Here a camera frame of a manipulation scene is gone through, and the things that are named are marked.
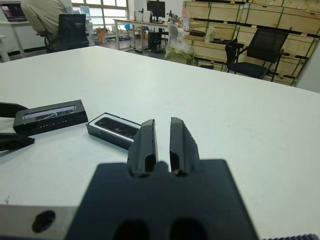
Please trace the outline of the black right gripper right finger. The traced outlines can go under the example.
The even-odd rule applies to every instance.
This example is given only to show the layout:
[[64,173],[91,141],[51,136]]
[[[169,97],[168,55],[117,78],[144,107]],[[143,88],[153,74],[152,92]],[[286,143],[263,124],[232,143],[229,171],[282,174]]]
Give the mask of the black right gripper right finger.
[[169,156],[171,172],[185,177],[194,172],[200,161],[198,146],[184,121],[172,117],[170,122]]

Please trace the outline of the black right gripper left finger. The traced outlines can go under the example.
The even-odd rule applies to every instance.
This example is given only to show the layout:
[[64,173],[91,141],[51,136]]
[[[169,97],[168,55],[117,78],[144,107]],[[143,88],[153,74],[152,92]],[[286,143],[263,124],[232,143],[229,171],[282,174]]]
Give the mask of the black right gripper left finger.
[[127,165],[134,178],[147,177],[158,162],[156,125],[154,119],[142,123],[128,150]]

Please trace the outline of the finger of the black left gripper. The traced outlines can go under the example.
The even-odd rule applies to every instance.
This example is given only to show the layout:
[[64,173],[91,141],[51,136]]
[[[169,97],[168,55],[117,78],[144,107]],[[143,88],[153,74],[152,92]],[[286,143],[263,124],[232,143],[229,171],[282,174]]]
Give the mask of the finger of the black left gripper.
[[0,103],[0,117],[1,118],[15,118],[19,111],[27,110],[28,108],[17,103]]
[[25,148],[35,143],[35,139],[17,133],[0,134],[0,151],[13,151]]

